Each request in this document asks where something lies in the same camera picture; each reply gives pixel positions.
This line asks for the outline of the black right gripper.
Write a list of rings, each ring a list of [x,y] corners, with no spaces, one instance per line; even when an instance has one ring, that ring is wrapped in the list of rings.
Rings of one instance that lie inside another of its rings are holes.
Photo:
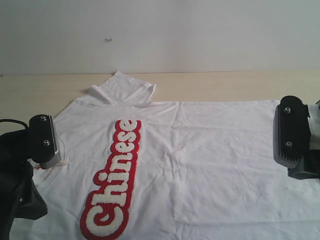
[[[320,102],[305,104],[310,131],[307,157],[287,171],[290,178],[297,180],[320,178]]]

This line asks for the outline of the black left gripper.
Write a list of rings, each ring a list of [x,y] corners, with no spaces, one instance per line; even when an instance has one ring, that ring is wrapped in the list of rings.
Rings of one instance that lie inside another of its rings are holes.
[[[28,129],[0,136],[0,238],[8,240],[14,218],[38,220],[48,207],[32,180]]]

